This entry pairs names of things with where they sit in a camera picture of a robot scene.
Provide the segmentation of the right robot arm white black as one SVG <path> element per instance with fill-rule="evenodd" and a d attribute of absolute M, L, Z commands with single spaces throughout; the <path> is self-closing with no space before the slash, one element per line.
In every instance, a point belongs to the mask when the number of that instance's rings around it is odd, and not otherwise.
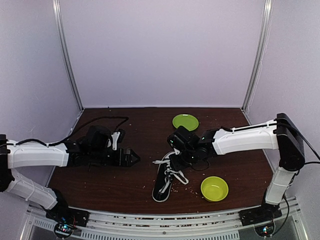
<path fill-rule="evenodd" d="M 265 190 L 262 204 L 256 210 L 256 216 L 261 221 L 268 220 L 276 212 L 295 175 L 306 162 L 303 139 L 285 113 L 256 125 L 209 129 L 201 136 L 179 126 L 168 136 L 167 142 L 174 150 L 171 162 L 176 171 L 186 169 L 200 160 L 230 153 L 278 151 L 277 168 Z"/>

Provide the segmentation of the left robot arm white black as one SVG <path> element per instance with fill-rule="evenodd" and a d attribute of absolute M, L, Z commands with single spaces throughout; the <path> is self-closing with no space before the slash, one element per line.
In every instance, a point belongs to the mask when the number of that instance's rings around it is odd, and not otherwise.
<path fill-rule="evenodd" d="M 17 171 L 20 167 L 56 166 L 80 167 L 90 165 L 131 167 L 140 157 L 130 148 L 120 148 L 123 136 L 87 134 L 76 141 L 44 143 L 38 139 L 20 142 L 0 136 L 0 190 L 42 206 L 56 221 L 67 222 L 76 217 L 63 195 L 56 189 L 42 186 Z"/>

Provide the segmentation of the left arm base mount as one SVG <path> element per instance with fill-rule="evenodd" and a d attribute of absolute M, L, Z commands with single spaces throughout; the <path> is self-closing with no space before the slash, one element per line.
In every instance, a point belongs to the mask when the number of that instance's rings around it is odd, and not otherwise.
<path fill-rule="evenodd" d="M 86 227 L 90 216 L 88 211 L 70 207 L 44 209 L 44 211 L 48 219 L 52 219 L 60 224 L 66 224 L 70 227 Z"/>

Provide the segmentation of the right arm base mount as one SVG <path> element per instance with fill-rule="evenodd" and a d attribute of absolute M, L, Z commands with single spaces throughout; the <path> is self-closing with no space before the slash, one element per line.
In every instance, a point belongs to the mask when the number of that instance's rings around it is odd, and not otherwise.
<path fill-rule="evenodd" d="M 238 212 L 242 226 L 256 225 L 281 217 L 282 211 L 278 205 L 263 204 L 258 207 L 244 209 Z"/>

